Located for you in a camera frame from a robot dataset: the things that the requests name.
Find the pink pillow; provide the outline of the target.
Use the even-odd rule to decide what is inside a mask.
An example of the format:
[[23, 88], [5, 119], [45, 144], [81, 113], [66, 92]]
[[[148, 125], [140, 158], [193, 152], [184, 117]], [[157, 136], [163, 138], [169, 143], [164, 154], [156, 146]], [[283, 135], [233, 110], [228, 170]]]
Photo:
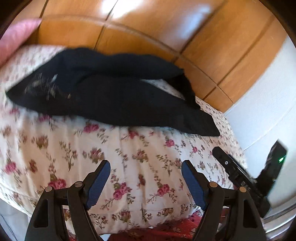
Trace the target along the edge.
[[10, 26], [1, 38], [1, 66], [41, 24], [41, 18], [26, 19]]

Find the red floral rug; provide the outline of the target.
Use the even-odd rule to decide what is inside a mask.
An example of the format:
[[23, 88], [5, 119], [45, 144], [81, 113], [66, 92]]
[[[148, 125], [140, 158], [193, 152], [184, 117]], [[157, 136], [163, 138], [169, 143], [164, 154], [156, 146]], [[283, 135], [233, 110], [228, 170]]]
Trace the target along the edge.
[[196, 211], [186, 219], [169, 221], [154, 228], [133, 229], [112, 234], [108, 239], [121, 240], [192, 240], [200, 224], [203, 212]]

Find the floral bedspread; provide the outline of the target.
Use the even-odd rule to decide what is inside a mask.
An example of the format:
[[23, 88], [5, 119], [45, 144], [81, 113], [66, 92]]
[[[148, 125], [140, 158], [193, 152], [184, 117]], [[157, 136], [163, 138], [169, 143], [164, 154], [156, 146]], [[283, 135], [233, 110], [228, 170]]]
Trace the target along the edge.
[[71, 186], [111, 164], [110, 177], [90, 217], [99, 234], [146, 228], [188, 217], [198, 208], [181, 174], [190, 160], [208, 180], [232, 188], [213, 157], [221, 147], [243, 167], [245, 156], [224, 114], [197, 99], [219, 137], [171, 128], [113, 127], [84, 118], [49, 117], [16, 107], [6, 91], [62, 50], [29, 46], [1, 68], [1, 200], [32, 215], [43, 190]]

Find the black pants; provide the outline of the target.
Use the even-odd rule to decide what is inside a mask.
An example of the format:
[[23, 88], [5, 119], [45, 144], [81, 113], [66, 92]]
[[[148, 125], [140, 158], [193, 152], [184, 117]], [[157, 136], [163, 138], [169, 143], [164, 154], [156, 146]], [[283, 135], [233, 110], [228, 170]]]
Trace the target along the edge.
[[182, 69], [152, 55], [66, 49], [6, 92], [16, 105], [114, 126], [170, 127], [220, 135]]

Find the wooden wardrobe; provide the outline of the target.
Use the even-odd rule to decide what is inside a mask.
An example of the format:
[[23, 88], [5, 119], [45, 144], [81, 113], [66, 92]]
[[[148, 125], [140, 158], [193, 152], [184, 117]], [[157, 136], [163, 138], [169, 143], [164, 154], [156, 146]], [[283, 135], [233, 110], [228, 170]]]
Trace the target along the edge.
[[182, 68], [197, 97], [227, 111], [287, 33], [259, 1], [43, 1], [33, 42], [152, 54]]

